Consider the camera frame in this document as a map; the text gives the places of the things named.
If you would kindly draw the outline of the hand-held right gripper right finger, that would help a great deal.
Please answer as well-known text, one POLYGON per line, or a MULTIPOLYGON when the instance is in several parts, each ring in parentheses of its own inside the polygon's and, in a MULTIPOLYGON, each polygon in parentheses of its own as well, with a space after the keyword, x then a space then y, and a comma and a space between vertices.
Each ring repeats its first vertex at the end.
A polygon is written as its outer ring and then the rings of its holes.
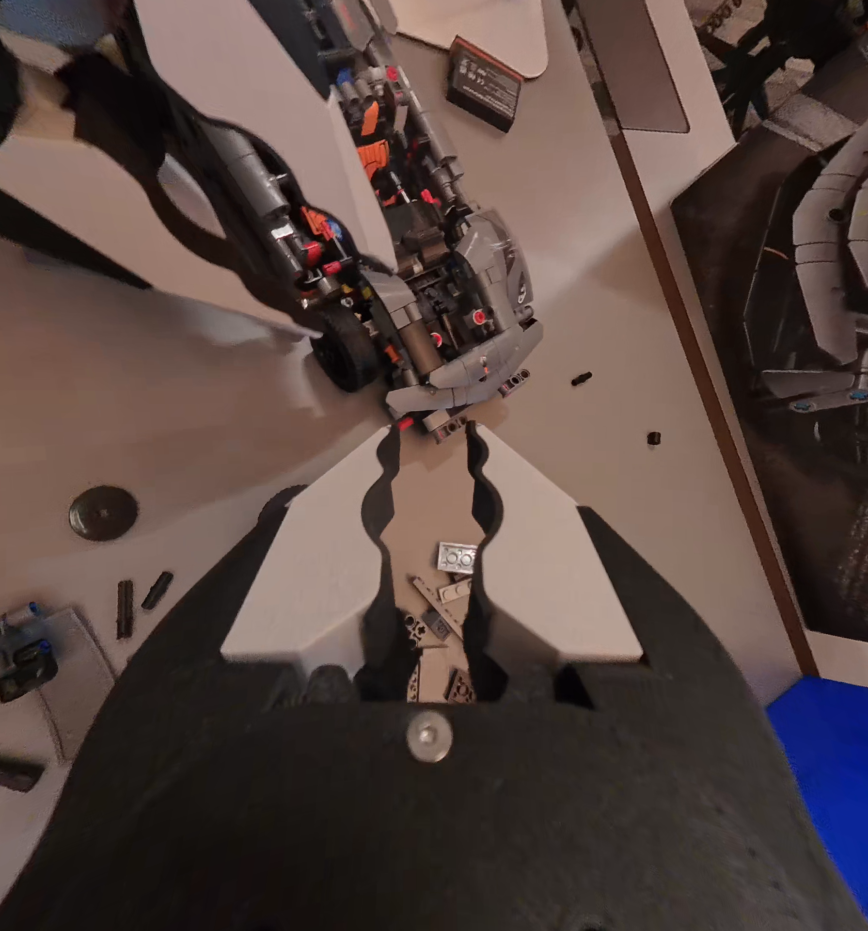
POLYGON ((484 425, 466 427, 474 558, 464 652, 479 702, 554 695, 566 669, 635 665, 643 648, 577 502, 484 425))

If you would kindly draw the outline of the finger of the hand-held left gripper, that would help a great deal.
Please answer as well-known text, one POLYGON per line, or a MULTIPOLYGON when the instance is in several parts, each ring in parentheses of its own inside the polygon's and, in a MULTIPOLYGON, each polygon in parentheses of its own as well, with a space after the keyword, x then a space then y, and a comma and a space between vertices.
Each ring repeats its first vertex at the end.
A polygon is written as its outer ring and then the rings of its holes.
POLYGON ((149 284, 270 325, 327 332, 303 195, 246 131, 101 51, 21 62, 0 189, 149 284))
POLYGON ((395 271, 391 235, 340 106, 316 90, 247 1, 138 1, 149 58, 195 110, 253 134, 358 252, 395 271))

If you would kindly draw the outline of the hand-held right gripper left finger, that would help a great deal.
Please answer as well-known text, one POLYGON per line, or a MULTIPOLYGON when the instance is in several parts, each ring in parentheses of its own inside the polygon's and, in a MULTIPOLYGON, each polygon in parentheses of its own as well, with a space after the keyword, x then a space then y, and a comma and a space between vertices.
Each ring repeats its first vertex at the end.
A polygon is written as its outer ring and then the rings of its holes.
POLYGON ((343 669, 361 696, 407 698, 416 667, 382 535, 401 432, 377 430, 295 495, 221 645, 231 662, 343 669))

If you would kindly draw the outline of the grey lego car model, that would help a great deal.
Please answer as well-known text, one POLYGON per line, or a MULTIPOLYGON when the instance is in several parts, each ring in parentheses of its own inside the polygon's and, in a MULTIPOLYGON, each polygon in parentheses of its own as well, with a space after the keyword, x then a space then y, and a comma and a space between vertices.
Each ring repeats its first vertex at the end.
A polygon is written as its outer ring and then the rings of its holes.
POLYGON ((463 191, 448 133, 412 87, 374 2, 251 2, 286 52, 327 80, 391 239, 394 271, 371 265, 328 211, 296 190, 290 170, 236 130, 212 145, 263 229, 275 262, 323 331, 318 365, 356 393, 384 377, 400 430, 438 444, 461 433, 468 409, 506 398, 529 377, 543 337, 521 248, 495 210, 463 191))

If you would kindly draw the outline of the black round lego disc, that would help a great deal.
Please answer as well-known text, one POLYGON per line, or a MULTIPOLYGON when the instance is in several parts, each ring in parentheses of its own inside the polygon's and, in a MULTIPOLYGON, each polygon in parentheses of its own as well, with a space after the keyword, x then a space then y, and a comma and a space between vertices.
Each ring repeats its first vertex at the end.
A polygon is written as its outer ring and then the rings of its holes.
POLYGON ((139 515, 139 503, 131 492, 114 485, 98 485, 71 502, 68 524, 76 536, 86 541, 111 542, 132 530, 139 515))

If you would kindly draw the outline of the grey lego panel blue pins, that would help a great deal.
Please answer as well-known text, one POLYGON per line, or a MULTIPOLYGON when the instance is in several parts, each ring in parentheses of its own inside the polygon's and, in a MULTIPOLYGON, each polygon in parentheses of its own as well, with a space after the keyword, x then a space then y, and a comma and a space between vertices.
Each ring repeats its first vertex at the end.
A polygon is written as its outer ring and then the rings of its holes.
POLYGON ((114 684, 102 646, 74 607, 27 601, 0 614, 0 704, 34 696, 60 762, 78 756, 114 684))

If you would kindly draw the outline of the black lego beam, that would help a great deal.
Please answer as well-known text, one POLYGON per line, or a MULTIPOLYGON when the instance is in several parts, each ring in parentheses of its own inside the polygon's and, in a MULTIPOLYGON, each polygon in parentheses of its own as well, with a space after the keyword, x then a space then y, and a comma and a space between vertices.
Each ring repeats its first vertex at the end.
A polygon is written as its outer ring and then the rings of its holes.
POLYGON ((45 766, 40 763, 0 756, 0 787, 16 793, 29 793, 45 771, 45 766))

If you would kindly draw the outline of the dark lego set box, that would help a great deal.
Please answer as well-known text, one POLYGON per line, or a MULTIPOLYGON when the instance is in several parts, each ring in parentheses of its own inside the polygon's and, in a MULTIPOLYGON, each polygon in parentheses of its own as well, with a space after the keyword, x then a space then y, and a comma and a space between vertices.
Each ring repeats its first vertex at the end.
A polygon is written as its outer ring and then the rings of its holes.
POLYGON ((707 2, 734 146, 672 202, 815 668, 868 686, 868 2, 707 2))

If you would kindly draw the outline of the white book stand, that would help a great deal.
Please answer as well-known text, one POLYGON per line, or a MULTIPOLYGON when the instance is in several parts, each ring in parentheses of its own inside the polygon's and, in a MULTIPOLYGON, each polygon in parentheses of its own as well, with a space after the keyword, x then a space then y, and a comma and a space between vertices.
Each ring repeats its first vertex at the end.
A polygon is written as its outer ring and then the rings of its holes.
POLYGON ((541 1, 392 1, 391 6, 406 37, 444 50, 460 37, 528 79, 547 68, 541 1))

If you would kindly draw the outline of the black battery pack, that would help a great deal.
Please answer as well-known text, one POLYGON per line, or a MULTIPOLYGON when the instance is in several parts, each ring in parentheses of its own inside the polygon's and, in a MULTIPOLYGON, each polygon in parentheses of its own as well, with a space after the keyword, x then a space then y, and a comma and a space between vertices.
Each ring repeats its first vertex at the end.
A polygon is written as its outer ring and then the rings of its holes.
POLYGON ((483 123, 509 134, 516 121, 524 77, 456 35, 449 49, 445 98, 483 123))

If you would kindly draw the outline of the blue plastic bin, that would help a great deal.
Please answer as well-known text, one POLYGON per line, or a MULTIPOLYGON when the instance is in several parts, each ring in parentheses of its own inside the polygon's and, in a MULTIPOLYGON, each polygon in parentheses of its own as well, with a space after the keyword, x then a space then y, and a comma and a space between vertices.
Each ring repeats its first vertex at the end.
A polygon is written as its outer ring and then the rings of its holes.
POLYGON ((815 829, 868 920, 868 687, 806 677, 766 713, 815 829))

